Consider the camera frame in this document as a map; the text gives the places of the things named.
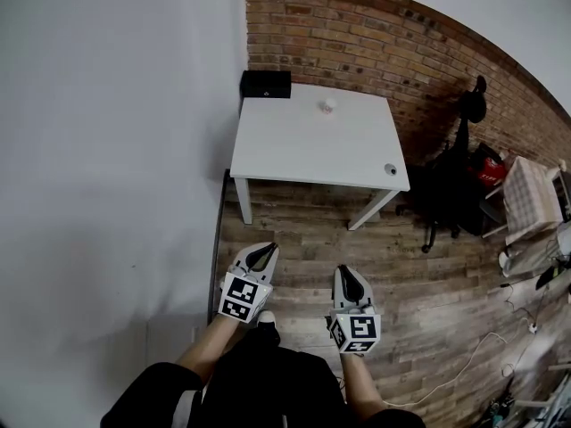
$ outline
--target white shoe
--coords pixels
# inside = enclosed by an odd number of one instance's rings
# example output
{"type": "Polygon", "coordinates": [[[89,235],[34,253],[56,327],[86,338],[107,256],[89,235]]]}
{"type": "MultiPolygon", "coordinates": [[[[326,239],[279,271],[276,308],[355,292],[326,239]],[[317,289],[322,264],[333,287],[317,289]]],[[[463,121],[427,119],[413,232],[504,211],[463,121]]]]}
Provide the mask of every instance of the white shoe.
{"type": "Polygon", "coordinates": [[[276,316],[274,316],[274,313],[270,310],[263,310],[258,315],[257,325],[260,326],[260,324],[272,324],[274,328],[276,328],[276,316]]]}
{"type": "Polygon", "coordinates": [[[500,264],[500,268],[504,269],[506,266],[506,263],[508,263],[509,257],[506,255],[506,252],[501,252],[500,255],[498,255],[498,263],[500,264]]]}

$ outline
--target wooden floor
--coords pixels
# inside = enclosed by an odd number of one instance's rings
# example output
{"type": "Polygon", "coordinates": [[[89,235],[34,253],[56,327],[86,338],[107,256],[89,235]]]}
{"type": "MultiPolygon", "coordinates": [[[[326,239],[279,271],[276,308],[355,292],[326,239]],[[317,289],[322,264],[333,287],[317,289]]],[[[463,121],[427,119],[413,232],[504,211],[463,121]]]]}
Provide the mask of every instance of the wooden floor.
{"type": "MultiPolygon", "coordinates": [[[[532,336],[520,321],[528,315],[512,313],[505,302],[511,289],[500,288],[507,281],[497,264],[504,235],[485,241],[462,232],[454,240],[442,230],[432,251],[423,254],[425,224],[412,212],[394,214],[394,206],[402,202],[399,196],[364,227],[349,232],[348,220],[373,191],[269,181],[251,181],[250,188],[254,219],[245,226],[234,183],[228,181],[216,276],[225,274],[245,246],[279,244],[275,291],[266,307],[276,314],[283,347],[319,355],[341,375],[324,316],[332,305],[334,270],[345,263],[367,278],[382,314],[381,342],[366,360],[387,401],[418,401],[452,379],[488,332],[507,340],[515,337],[509,345],[490,337],[455,383],[406,407],[428,427],[470,426],[508,383],[502,367],[515,365],[530,342],[517,367],[516,397],[545,397],[560,379],[561,374],[546,372],[546,367],[558,357],[571,357],[571,309],[565,295],[569,277],[550,285],[538,319],[540,332],[532,336]]],[[[526,308],[533,316],[543,295],[534,286],[535,280],[516,284],[511,297],[516,309],[526,308]]],[[[504,372],[510,372],[509,366],[504,372]]]]}

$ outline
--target table leg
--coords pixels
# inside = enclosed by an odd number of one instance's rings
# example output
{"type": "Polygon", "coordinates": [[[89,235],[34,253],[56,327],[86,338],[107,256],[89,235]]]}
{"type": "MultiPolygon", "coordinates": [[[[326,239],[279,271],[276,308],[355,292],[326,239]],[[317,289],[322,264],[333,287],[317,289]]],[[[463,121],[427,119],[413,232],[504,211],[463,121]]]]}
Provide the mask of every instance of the table leg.
{"type": "Polygon", "coordinates": [[[236,191],[238,193],[238,201],[242,210],[242,218],[244,223],[250,225],[252,223],[252,205],[250,204],[250,190],[248,189],[248,179],[245,177],[235,177],[236,191]]]}
{"type": "Polygon", "coordinates": [[[493,189],[491,192],[489,192],[486,196],[485,199],[487,200],[488,198],[490,198],[491,196],[495,195],[496,193],[498,193],[501,189],[503,189],[503,184],[498,185],[495,189],[493,189]]]}
{"type": "Polygon", "coordinates": [[[494,228],[493,230],[490,230],[488,233],[484,233],[482,235],[482,238],[485,239],[488,236],[492,236],[495,235],[496,233],[499,233],[501,230],[505,230],[506,228],[508,228],[508,224],[503,224],[498,226],[497,228],[494,228]]]}
{"type": "Polygon", "coordinates": [[[350,231],[359,228],[364,222],[367,222],[373,214],[392,200],[398,192],[398,190],[381,190],[377,195],[375,195],[375,198],[373,198],[373,200],[371,200],[369,204],[365,206],[365,208],[357,214],[351,222],[349,222],[347,228],[349,228],[350,231]]]}

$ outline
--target white table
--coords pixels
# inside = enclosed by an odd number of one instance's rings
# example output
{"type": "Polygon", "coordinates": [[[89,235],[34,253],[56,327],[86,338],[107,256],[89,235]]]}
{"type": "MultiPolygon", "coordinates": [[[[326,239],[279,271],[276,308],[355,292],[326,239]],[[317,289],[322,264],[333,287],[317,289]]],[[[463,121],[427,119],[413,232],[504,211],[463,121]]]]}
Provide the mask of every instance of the white table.
{"type": "Polygon", "coordinates": [[[292,84],[292,97],[245,98],[230,176],[244,223],[252,223],[248,179],[380,189],[350,223],[355,230],[398,192],[410,189],[385,98],[292,84]],[[320,104],[337,105],[325,114],[320,104]]]}

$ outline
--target black box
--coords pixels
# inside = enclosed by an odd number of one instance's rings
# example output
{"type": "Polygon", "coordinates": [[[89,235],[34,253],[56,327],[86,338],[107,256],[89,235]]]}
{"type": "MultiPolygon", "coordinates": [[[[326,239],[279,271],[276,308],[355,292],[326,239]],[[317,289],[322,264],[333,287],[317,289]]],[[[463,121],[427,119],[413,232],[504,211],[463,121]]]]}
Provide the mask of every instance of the black box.
{"type": "Polygon", "coordinates": [[[254,71],[242,74],[242,96],[259,98],[290,98],[292,96],[291,71],[254,71]]]}

